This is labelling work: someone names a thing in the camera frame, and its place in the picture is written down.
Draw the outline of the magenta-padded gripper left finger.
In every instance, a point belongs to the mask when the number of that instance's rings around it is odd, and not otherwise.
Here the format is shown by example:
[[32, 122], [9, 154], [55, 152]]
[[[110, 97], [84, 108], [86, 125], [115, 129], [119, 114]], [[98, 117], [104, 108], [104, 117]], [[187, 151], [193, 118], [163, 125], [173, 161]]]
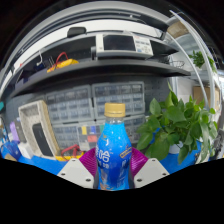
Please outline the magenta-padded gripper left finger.
[[80, 159], [70, 159], [58, 176], [78, 186], [97, 189], [99, 178], [95, 149], [90, 149]]

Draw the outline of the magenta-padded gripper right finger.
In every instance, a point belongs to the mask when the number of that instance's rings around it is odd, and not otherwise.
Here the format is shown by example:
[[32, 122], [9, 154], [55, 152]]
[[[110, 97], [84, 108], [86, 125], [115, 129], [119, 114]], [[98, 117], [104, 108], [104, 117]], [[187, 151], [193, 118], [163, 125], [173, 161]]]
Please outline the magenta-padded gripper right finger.
[[156, 159], [148, 159], [139, 150], [133, 148], [128, 174], [130, 189], [141, 188], [169, 175], [169, 172]]

